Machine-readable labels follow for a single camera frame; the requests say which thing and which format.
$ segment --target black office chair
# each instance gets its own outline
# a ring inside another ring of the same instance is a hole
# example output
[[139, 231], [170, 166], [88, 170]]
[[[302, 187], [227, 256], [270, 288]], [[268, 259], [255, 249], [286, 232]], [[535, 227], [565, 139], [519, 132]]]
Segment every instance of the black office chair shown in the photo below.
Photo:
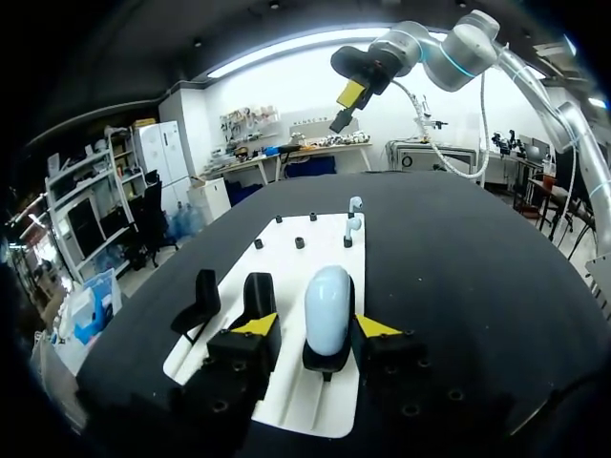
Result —
[[158, 267], [156, 256], [160, 248], [174, 246], [179, 250], [176, 240], [166, 236], [168, 223], [161, 210], [161, 181], [146, 188], [144, 199], [139, 208], [133, 209], [133, 215], [137, 240], [145, 250], [145, 258], [150, 256], [155, 267]]

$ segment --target black table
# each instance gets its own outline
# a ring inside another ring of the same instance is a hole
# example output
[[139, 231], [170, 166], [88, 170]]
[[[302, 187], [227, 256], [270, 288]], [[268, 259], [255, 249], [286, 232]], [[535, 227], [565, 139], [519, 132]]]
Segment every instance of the black table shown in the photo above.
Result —
[[[179, 338], [170, 322], [193, 302], [198, 271], [215, 269], [221, 281], [276, 215], [341, 213], [353, 196], [363, 198], [367, 218], [366, 314], [414, 329], [443, 377], [491, 397], [513, 394], [517, 424], [553, 388], [604, 365], [610, 332], [589, 289], [511, 207], [451, 174], [358, 174], [270, 184], [206, 227], [124, 304], [82, 366], [81, 389], [99, 406], [125, 406], [136, 394], [167, 412], [162, 366]], [[458, 369], [465, 366], [468, 380]], [[253, 422], [242, 454], [379, 451], [363, 442], [378, 427], [370, 410], [361, 388], [354, 429], [336, 441]], [[108, 436], [113, 427], [90, 430]], [[147, 437], [159, 447], [170, 440]]]

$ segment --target robotic arm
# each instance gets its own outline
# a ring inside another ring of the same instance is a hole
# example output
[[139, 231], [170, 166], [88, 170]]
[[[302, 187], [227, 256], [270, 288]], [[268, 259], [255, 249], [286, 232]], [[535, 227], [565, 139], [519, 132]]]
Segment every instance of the robotic arm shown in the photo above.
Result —
[[330, 129], [339, 133], [363, 110], [371, 96], [381, 94], [397, 76], [422, 63], [429, 79], [455, 92], [497, 64], [519, 87], [543, 122], [559, 154], [573, 147], [579, 154], [583, 180], [590, 194], [598, 234], [597, 258], [586, 266], [607, 299], [611, 298], [611, 173], [580, 109], [572, 102], [556, 108], [541, 83], [524, 62], [495, 42], [498, 23], [473, 10], [463, 16], [443, 42], [418, 23], [397, 24], [376, 39], [366, 52], [344, 46], [331, 57], [331, 66], [348, 78], [338, 102], [339, 112]]

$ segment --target blue container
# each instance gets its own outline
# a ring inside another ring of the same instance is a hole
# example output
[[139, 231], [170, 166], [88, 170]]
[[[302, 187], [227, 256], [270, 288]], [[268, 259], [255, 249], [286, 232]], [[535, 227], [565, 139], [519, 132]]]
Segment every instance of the blue container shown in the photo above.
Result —
[[95, 315], [92, 322], [84, 327], [80, 327], [78, 324], [74, 325], [74, 336], [84, 345], [86, 345], [93, 336], [101, 332], [109, 321], [106, 310], [104, 310], [103, 301], [106, 296], [113, 296], [114, 276], [115, 271], [110, 269], [92, 277], [83, 284], [83, 288], [92, 288], [95, 298]]
[[277, 146], [268, 146], [263, 150], [263, 154], [266, 156], [277, 156], [280, 153], [280, 150]]

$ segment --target white tray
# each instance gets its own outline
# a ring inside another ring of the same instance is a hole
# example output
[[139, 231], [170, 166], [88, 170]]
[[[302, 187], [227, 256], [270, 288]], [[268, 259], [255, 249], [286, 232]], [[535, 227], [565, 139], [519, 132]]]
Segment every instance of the white tray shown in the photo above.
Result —
[[[257, 236], [263, 249], [253, 243], [219, 285], [221, 312], [215, 316], [192, 346], [180, 337], [165, 360], [165, 374], [184, 385], [208, 355], [207, 342], [228, 327], [243, 312], [244, 281], [251, 272], [270, 273], [274, 281], [276, 307], [282, 330], [282, 347], [271, 374], [265, 398], [257, 403], [252, 419], [273, 427], [328, 438], [344, 437], [352, 430], [359, 386], [359, 372], [350, 351], [342, 371], [323, 382], [323, 375], [304, 368], [306, 341], [304, 294], [314, 274], [327, 265], [341, 265], [354, 282], [355, 312], [365, 311], [365, 216], [352, 232], [353, 245], [344, 247], [348, 214], [273, 219]], [[305, 248], [295, 248], [295, 238]], [[189, 331], [194, 338], [200, 327]]]

